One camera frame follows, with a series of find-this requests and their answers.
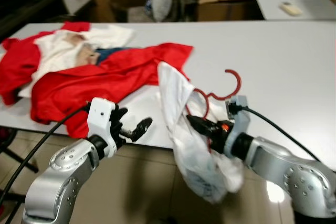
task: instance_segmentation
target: white garment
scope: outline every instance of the white garment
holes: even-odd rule
[[[82,35],[86,40],[74,46],[65,41],[69,33]],[[93,50],[123,47],[132,39],[133,35],[133,29],[108,25],[105,29],[92,28],[80,33],[58,30],[53,34],[36,39],[34,44],[40,50],[40,64],[37,71],[32,74],[32,82],[24,87],[18,96],[32,97],[31,90],[34,84],[46,73],[75,67],[77,54],[84,45],[89,45]]]
[[[229,159],[208,151],[206,137],[196,132],[186,119],[185,105],[192,115],[203,116],[205,101],[193,92],[194,86],[175,68],[165,62],[158,66],[163,116],[176,164],[187,185],[205,200],[220,202],[227,192],[237,192],[244,180],[244,166],[237,158]],[[207,119],[227,120],[225,104],[209,101]]]

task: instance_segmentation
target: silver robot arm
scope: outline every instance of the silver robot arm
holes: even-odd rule
[[[286,191],[292,198],[297,224],[336,223],[336,174],[321,162],[296,157],[281,145],[247,135],[248,112],[230,107],[247,106],[245,96],[232,97],[226,105],[234,124],[187,118],[194,129],[212,139],[211,148],[240,158],[249,169]]]
[[[49,167],[30,186],[22,224],[69,223],[81,186],[104,157],[112,157],[125,140],[139,139],[152,123],[141,121],[133,132],[122,130],[120,118],[127,109],[101,98],[92,100],[88,115],[88,139],[81,139],[53,155]]]

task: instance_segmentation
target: clothing pile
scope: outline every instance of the clothing pile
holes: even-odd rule
[[[90,29],[89,23],[65,23],[24,40],[7,39],[0,62],[0,95],[7,105],[31,97],[31,118],[48,124],[60,121],[94,97],[120,102],[143,85],[158,85],[159,62],[182,72],[191,46],[165,43],[123,48],[132,29],[110,25]],[[86,137],[87,113],[65,125],[71,137]]]

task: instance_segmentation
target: black chair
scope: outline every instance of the black chair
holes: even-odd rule
[[[8,147],[13,142],[17,134],[16,129],[8,129],[4,127],[0,127],[0,154],[3,152],[9,157],[13,158],[14,160],[18,161],[19,163],[23,162],[23,158],[17,155],[15,152],[11,151]],[[25,165],[29,170],[34,173],[38,173],[38,168],[32,164]],[[16,212],[18,211],[21,204],[25,202],[26,195],[9,193],[5,196],[5,201],[14,201],[16,205],[12,212],[10,213],[7,221],[5,224],[10,224],[12,219],[14,218]]]

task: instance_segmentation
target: floor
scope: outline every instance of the floor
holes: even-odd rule
[[[10,149],[24,157],[41,136],[18,132]],[[33,162],[44,171],[52,154],[72,142],[68,137],[52,136]],[[5,154],[0,155],[0,188],[4,188],[17,166]],[[13,191],[25,194],[36,176],[25,168]],[[113,158],[102,160],[82,187],[70,223],[146,224],[172,216],[178,224],[294,224],[289,197],[281,189],[249,170],[245,171],[245,178],[237,194],[228,194],[223,203],[213,206],[188,189],[171,151],[125,145]],[[21,223],[22,211],[23,206],[13,224]]]

